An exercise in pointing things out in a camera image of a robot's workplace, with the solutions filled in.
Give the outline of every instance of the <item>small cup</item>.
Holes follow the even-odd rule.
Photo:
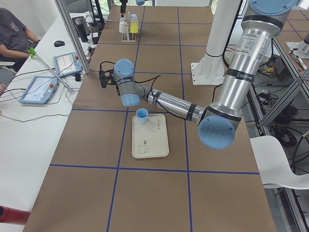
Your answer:
[[[144,124],[148,120],[148,110],[141,108],[136,111],[136,117],[141,124]]]

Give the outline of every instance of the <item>red object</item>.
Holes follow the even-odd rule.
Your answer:
[[[1,223],[25,225],[26,222],[28,221],[29,215],[30,215],[30,212],[28,211],[0,206],[0,222]]]

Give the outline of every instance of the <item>metal pole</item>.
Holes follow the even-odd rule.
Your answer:
[[[77,53],[77,56],[78,56],[79,60],[81,61],[81,64],[84,68],[84,71],[85,71],[85,73],[89,73],[89,71],[90,71],[89,63],[88,63],[88,61],[85,57],[83,48],[81,46],[81,42],[80,42],[80,40],[77,36],[76,30],[75,30],[75,27],[72,23],[72,19],[71,19],[69,11],[67,9],[67,6],[66,6],[64,0],[55,0],[55,3],[57,5],[59,13],[62,17],[64,26],[66,27],[67,32],[69,34],[69,37],[72,41],[74,49]]]
[[[35,54],[35,56],[58,78],[58,80],[62,83],[62,84],[64,84],[64,86],[68,89],[68,91],[69,92],[72,92],[73,90],[72,90],[72,88],[67,84],[67,83],[65,83],[59,76],[58,76],[58,74],[57,73],[55,73],[55,71],[48,65],[48,64],[46,64],[45,63],[45,61],[41,58],[41,57],[39,57],[38,56],[38,54]]]

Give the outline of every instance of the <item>person's arm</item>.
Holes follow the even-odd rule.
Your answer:
[[[25,35],[27,36],[28,39],[30,39],[35,43],[38,43],[40,41],[40,39],[28,28],[25,30]]]
[[[18,52],[14,50],[7,49],[4,44],[0,45],[0,54],[7,58],[14,59],[27,59],[30,54],[25,52]]]

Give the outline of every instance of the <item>table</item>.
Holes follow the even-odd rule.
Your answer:
[[[244,121],[229,148],[212,150],[195,124],[145,102],[124,108],[115,88],[98,81],[102,61],[128,58],[138,81],[160,73],[155,88],[208,105],[213,86],[193,86],[190,63],[204,56],[210,8],[127,11],[138,15],[141,34],[121,43],[120,9],[112,8],[24,232],[274,232]],[[131,155],[131,120],[142,107],[166,117],[165,158]]]
[[[65,46],[54,47],[56,40],[63,40]],[[82,43],[84,50],[87,43]],[[57,18],[35,49],[46,63],[54,67],[53,56],[73,52],[74,48],[66,32],[61,17]],[[37,59],[28,59],[18,74],[44,70],[46,67]],[[34,75],[51,76],[51,72],[36,72],[15,78],[8,89],[26,88]],[[80,82],[67,77],[72,88],[78,89]],[[67,94],[60,83],[49,103],[51,105],[21,105],[10,93],[0,98],[0,110],[7,117],[29,120],[43,115],[69,115],[77,92]],[[23,91],[13,91],[22,96]],[[0,117],[1,153],[0,205],[31,211],[40,190],[50,160],[67,121],[66,116],[45,117],[26,123]],[[0,231],[20,232],[24,226],[0,223]]]

